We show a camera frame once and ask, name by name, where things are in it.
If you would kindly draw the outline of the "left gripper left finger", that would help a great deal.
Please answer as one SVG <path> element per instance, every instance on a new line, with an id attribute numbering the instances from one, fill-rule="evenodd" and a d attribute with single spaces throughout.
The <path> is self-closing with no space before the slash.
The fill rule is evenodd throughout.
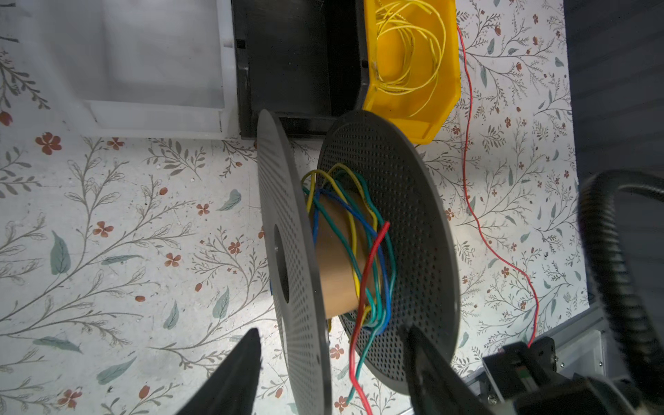
<path id="1" fill-rule="evenodd" d="M 252 414 L 260 368 L 259 331 L 250 329 L 177 414 Z"/>

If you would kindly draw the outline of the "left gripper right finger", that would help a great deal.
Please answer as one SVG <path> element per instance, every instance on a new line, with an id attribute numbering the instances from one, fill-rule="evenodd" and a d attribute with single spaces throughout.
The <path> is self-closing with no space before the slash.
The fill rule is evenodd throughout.
<path id="1" fill-rule="evenodd" d="M 402 327 L 408 394 L 415 414 L 489 414 L 418 327 Z"/>

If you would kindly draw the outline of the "grey perforated spool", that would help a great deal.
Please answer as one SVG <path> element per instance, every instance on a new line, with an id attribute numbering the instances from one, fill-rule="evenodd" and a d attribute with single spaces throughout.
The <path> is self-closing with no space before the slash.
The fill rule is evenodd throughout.
<path id="1" fill-rule="evenodd" d="M 257 127 L 259 194 L 266 256 L 285 363 L 297 410 L 332 411 L 331 363 L 323 287 L 292 149 L 279 118 L 263 111 Z M 362 176 L 391 223 L 396 260 L 392 317 L 370 341 L 365 361 L 387 387 L 406 394 L 401 331 L 419 328 L 446 361 L 460 323 L 458 264 L 439 192 L 402 131 L 371 112 L 349 112 L 332 124 L 318 165 L 345 164 Z"/>

